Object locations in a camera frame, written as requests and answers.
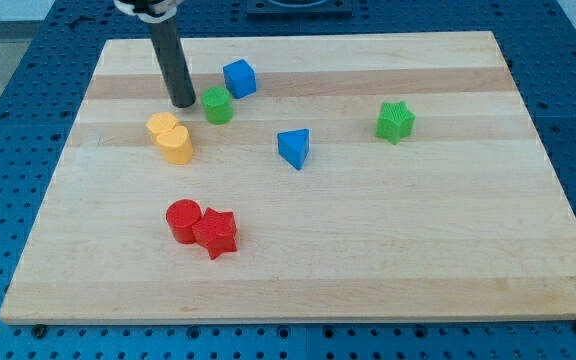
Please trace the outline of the white rod mount collar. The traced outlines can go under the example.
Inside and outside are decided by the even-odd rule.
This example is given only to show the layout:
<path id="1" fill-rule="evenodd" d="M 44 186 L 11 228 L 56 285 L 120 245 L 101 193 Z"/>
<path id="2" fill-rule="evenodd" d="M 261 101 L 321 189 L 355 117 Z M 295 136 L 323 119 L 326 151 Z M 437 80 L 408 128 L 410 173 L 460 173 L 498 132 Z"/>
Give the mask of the white rod mount collar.
<path id="1" fill-rule="evenodd" d="M 122 13 L 137 17 L 144 23 L 162 23 L 177 14 L 184 0 L 113 0 Z"/>

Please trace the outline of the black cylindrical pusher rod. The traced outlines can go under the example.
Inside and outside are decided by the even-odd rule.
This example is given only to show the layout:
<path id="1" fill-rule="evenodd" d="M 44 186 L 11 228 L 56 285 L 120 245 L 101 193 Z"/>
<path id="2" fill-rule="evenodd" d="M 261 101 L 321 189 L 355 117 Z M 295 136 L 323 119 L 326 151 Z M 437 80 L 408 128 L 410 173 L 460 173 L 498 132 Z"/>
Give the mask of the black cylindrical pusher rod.
<path id="1" fill-rule="evenodd" d="M 148 30 L 171 103 L 177 108 L 192 106 L 196 93 L 175 16 L 149 24 Z"/>

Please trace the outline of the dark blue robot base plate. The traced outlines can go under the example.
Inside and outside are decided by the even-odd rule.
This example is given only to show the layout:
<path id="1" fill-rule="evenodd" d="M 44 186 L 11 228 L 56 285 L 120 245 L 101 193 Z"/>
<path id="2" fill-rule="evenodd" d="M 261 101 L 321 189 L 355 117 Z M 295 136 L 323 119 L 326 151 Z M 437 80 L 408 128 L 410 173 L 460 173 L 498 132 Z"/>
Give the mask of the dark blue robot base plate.
<path id="1" fill-rule="evenodd" d="M 352 0 L 247 0 L 246 17 L 342 15 L 353 12 Z"/>

